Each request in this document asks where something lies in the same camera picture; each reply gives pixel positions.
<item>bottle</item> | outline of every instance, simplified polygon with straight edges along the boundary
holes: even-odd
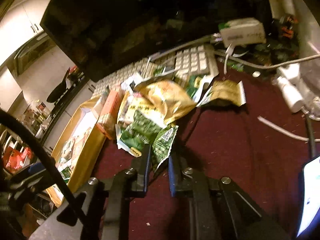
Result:
[[[284,77],[278,77],[276,82],[290,111],[293,113],[298,112],[304,105],[299,91]]]

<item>range hood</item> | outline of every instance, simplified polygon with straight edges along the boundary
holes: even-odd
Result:
[[[13,65],[17,76],[25,72],[32,63],[55,45],[56,44],[45,32],[39,33],[22,45],[13,59]]]

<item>black cable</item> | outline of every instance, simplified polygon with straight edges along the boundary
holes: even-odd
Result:
[[[45,150],[36,140],[36,138],[25,128],[20,122],[18,122],[14,117],[7,114],[3,110],[0,109],[0,123],[5,125],[7,128],[12,130],[14,133],[19,135],[21,139],[29,145],[34,154],[39,158],[43,166],[47,169],[53,181],[57,184],[61,193],[64,195],[66,200],[68,201],[70,207],[79,218],[79,220],[84,225],[84,228],[87,228],[88,225],[86,216],[81,209],[81,207],[77,204],[75,197],[71,193],[67,184],[64,182],[62,176],[60,175],[57,168],[52,163],[52,160],[47,155]]]
[[[304,118],[305,118],[305,123],[307,128],[307,135],[309,138],[308,145],[309,145],[310,158],[313,159],[314,157],[317,156],[315,135],[313,132],[313,128],[312,128],[312,124],[309,116],[305,114]]]

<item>open box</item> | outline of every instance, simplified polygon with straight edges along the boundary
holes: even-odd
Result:
[[[79,127],[84,125],[84,119],[86,119],[90,125],[93,126],[83,145],[78,161],[72,170],[70,180],[68,182],[68,187],[72,193],[76,192],[79,187],[81,187],[90,178],[93,167],[106,140],[105,134],[103,134],[95,125],[97,118],[91,114],[91,109],[94,107],[97,100],[98,98],[93,98],[82,103],[78,107],[71,117],[69,123],[63,130],[51,154],[51,156],[57,162],[60,158],[60,152],[65,142],[68,141],[71,136],[79,133]],[[59,207],[63,202],[63,195],[54,187],[55,186],[51,186],[46,191],[49,194],[52,202]]]

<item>white cable connector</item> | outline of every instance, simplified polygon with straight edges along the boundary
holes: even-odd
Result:
[[[233,54],[234,49],[235,49],[235,46],[233,46],[232,44],[230,44],[229,47],[227,48],[226,59],[224,60],[224,66],[223,66],[224,74],[227,73],[227,61],[228,61],[228,58]]]

